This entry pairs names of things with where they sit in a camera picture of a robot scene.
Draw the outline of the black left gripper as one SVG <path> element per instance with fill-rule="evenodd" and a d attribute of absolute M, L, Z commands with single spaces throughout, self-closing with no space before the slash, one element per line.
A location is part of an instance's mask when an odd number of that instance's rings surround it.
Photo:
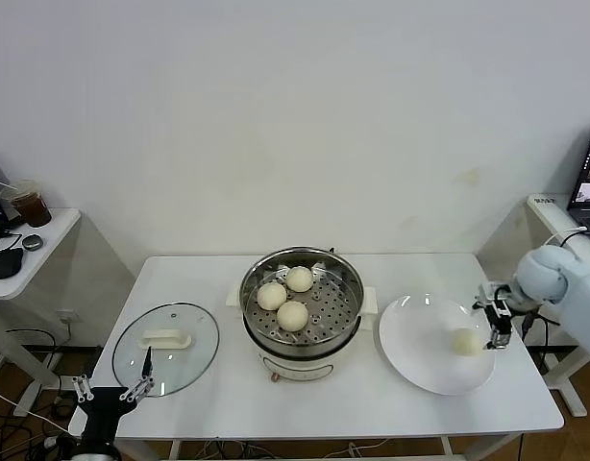
<path fill-rule="evenodd" d="M 145 398 L 154 387 L 152 371 L 152 348 L 148 347 L 140 379 L 128 390 L 124 387 L 91 388 L 86 375 L 73 376 L 71 382 L 78 406 L 86 414 L 82 440 L 114 441 L 120 419 L 133 412 L 136 400 Z"/>

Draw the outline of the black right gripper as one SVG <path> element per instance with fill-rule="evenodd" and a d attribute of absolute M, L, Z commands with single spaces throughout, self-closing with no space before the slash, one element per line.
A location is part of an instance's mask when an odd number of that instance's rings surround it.
<path fill-rule="evenodd" d="M 484 311 L 492 328 L 486 348 L 488 350 L 505 349 L 510 342 L 512 331 L 511 312 L 506 302 L 504 300 L 490 302 L 485 297 L 475 297 L 472 310 Z"/>

